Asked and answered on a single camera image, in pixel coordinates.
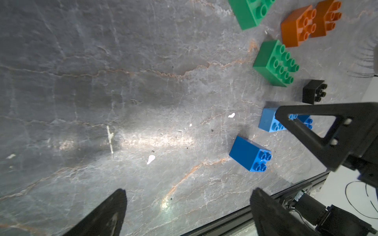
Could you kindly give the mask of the light blue long lego brick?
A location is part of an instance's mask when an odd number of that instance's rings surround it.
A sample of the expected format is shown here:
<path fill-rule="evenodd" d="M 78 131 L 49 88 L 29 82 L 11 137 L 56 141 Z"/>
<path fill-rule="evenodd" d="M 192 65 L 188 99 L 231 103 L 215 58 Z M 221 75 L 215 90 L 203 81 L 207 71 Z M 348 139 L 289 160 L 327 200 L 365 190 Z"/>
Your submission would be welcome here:
<path fill-rule="evenodd" d="M 262 111 L 259 128 L 267 132 L 277 132 L 286 130 L 286 128 L 276 119 L 276 111 L 278 108 L 264 108 Z M 309 115 L 290 114 L 291 120 L 299 120 L 305 124 L 310 130 L 313 129 L 313 120 Z"/>

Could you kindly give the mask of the black square lego brick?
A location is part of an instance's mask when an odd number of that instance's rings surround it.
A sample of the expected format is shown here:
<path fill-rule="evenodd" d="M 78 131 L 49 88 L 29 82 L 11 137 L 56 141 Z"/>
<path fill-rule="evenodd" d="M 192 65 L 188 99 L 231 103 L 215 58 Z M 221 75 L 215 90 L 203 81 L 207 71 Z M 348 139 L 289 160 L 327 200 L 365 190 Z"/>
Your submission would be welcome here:
<path fill-rule="evenodd" d="M 324 80 L 311 80 L 302 91 L 302 102 L 314 105 L 326 97 L 328 84 Z"/>

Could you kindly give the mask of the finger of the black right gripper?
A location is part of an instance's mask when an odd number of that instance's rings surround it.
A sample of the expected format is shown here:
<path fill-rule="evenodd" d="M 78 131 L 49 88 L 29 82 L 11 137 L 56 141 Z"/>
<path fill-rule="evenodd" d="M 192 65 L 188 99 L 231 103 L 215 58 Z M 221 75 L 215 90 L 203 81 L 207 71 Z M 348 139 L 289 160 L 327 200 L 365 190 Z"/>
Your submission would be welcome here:
<path fill-rule="evenodd" d="M 280 106 L 276 118 L 327 169 L 377 172 L 376 102 Z"/>

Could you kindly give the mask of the dark blue lego brick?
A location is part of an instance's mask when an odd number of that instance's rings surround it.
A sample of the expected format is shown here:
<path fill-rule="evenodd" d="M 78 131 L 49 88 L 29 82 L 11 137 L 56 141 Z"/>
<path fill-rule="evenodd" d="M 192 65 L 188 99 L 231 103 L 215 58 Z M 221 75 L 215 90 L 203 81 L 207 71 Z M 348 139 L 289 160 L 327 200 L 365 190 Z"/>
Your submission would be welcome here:
<path fill-rule="evenodd" d="M 250 172 L 265 172 L 272 152 L 263 146 L 237 136 L 229 156 Z"/>

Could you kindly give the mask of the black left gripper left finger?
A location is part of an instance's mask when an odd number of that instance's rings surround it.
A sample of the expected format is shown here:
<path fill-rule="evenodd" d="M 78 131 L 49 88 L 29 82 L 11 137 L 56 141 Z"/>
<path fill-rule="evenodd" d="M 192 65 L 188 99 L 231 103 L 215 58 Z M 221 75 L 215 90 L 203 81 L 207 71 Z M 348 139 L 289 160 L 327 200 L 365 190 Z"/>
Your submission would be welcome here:
<path fill-rule="evenodd" d="M 65 235 L 118 236 L 125 219 L 127 203 L 126 191 L 117 189 Z"/>

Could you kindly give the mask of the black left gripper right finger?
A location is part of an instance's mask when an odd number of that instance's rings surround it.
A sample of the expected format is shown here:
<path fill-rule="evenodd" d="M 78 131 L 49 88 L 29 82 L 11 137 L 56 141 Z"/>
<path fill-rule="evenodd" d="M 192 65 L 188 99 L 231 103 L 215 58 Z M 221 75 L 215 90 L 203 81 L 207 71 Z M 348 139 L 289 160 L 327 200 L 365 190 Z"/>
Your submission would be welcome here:
<path fill-rule="evenodd" d="M 300 223 L 262 189 L 253 190 L 250 197 L 253 220 L 260 236 L 317 236 Z"/>

